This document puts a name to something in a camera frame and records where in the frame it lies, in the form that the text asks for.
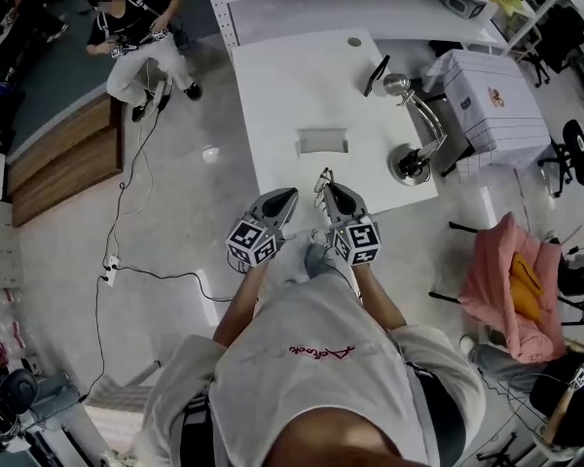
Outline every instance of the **concrete floor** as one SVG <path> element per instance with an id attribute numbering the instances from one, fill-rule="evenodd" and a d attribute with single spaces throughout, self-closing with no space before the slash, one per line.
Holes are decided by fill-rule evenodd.
<path id="1" fill-rule="evenodd" d="M 194 103 L 176 91 L 161 114 L 146 149 L 154 175 L 153 192 L 142 211 L 120 220 L 117 238 L 124 266 L 160 274 L 198 271 L 210 295 L 227 298 L 241 277 L 227 265 L 224 238 L 234 219 L 257 197 L 258 189 L 234 70 L 220 37 L 202 41 L 192 58 L 203 84 L 203 98 Z M 584 121 L 573 87 L 573 80 L 563 73 L 535 92 L 555 137 L 568 119 Z M 152 117 L 144 122 L 144 133 L 153 121 Z M 126 126 L 126 161 L 130 162 L 137 148 L 138 126 L 131 122 Z M 209 148 L 218 149 L 214 160 L 204 156 Z M 552 200 L 550 177 L 536 166 L 519 174 L 508 167 L 491 166 L 462 184 L 453 175 L 437 179 L 438 198 L 377 216 L 383 251 L 373 270 L 410 324 L 438 327 L 457 343 L 471 330 L 471 321 L 459 306 L 427 296 L 431 289 L 456 294 L 471 261 L 473 236 L 449 230 L 448 221 L 487 228 L 512 211 L 533 234 L 556 231 L 561 239 L 583 225 L 566 244 L 568 249 L 584 245 L 584 187 L 573 183 Z M 93 318 L 95 280 L 102 274 L 119 183 L 126 179 L 124 174 L 99 184 L 20 229 L 26 330 L 44 364 L 68 371 L 83 391 L 101 370 Z M 141 159 L 122 213 L 143 204 L 149 185 Z M 305 243 L 304 236 L 297 237 L 273 261 L 265 298 L 273 285 L 303 275 Z M 110 252 L 116 252 L 112 239 Z M 160 281 L 123 271 L 113 288 L 102 284 L 99 327 L 108 375 L 118 383 L 126 382 L 152 360 L 166 359 L 187 335 L 211 335 L 213 327 L 204 311 L 207 303 L 192 277 Z M 219 315 L 225 307 L 215 305 Z M 566 306 L 562 310 L 564 320 L 579 318 Z M 566 333 L 584 341 L 584 329 Z M 493 438 L 512 415 L 505 397 L 490 390 L 488 399 L 489 412 L 469 452 Z M 75 416 L 81 411 L 70 413 Z M 535 424 L 531 416 L 525 420 Z M 508 420 L 488 448 L 501 446 L 517 423 L 517 417 Z M 477 460 L 472 457 L 463 465 L 477 465 Z"/>

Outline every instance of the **pink cloth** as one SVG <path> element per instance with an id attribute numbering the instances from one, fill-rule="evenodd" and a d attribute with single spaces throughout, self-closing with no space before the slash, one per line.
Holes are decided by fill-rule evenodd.
<path id="1" fill-rule="evenodd" d="M 509 270 L 519 252 L 541 281 L 541 320 L 515 311 Z M 558 314 L 558 265 L 561 247 L 528 235 L 506 214 L 496 227 L 476 234 L 474 262 L 458 297 L 467 313 L 504 334 L 510 354 L 522 363 L 547 362 L 566 354 Z"/>

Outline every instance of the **black shoe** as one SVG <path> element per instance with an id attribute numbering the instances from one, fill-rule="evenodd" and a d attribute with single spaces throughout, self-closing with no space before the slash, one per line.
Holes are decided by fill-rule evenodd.
<path id="1" fill-rule="evenodd" d="M 143 118 L 143 115 L 145 114 L 145 110 L 147 109 L 147 106 L 152 101 L 152 98 L 154 98 L 153 95 L 147 90 L 145 90 L 145 94 L 147 95 L 147 100 L 145 101 L 145 103 L 143 105 L 139 105 L 139 106 L 132 108 L 132 122 L 133 123 L 138 123 Z"/>
<path id="2" fill-rule="evenodd" d="M 190 85 L 184 92 L 188 95 L 191 100 L 199 100 L 201 98 L 201 87 L 196 83 Z"/>

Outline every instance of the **wooden platform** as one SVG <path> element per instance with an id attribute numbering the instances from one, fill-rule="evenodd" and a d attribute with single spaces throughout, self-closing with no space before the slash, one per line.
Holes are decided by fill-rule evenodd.
<path id="1" fill-rule="evenodd" d="M 46 133 L 9 168 L 13 224 L 123 170 L 121 103 L 102 95 Z"/>

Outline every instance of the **seated person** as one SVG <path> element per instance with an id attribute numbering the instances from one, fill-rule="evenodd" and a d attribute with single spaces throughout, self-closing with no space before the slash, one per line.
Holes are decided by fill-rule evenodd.
<path id="1" fill-rule="evenodd" d="M 16 67 L 16 61 L 26 41 L 37 30 L 50 43 L 59 38 L 68 27 L 46 10 L 43 0 L 0 0 L 0 21 L 4 16 L 12 27 L 0 44 L 0 69 L 5 72 Z"/>
<path id="2" fill-rule="evenodd" d="M 201 88 L 188 74 L 186 60 L 175 47 L 171 33 L 162 40 L 152 33 L 167 29 L 182 0 L 87 0 L 99 14 L 93 23 L 87 52 L 110 54 L 118 45 L 138 49 L 117 57 L 106 89 L 115 98 L 132 106 L 132 120 L 139 121 L 152 99 L 143 84 L 135 79 L 147 59 L 153 58 L 191 100 L 201 97 Z"/>
<path id="3" fill-rule="evenodd" d="M 469 336 L 464 336 L 459 346 L 485 376 L 503 383 L 504 387 L 510 385 L 511 394 L 528 394 L 532 406 L 547 417 L 552 416 L 565 394 L 565 382 L 570 382 L 584 363 L 584 353 L 573 351 L 551 362 L 520 363 L 509 353 L 489 344 L 477 344 Z M 569 403 L 554 443 L 561 447 L 584 446 L 584 386 Z"/>
<path id="4" fill-rule="evenodd" d="M 479 376 L 442 332 L 408 326 L 367 264 L 360 303 L 328 251 L 312 243 L 310 280 L 255 316 L 271 260 L 250 269 L 212 339 L 177 349 L 134 442 L 146 465 L 456 464 L 485 414 Z"/>

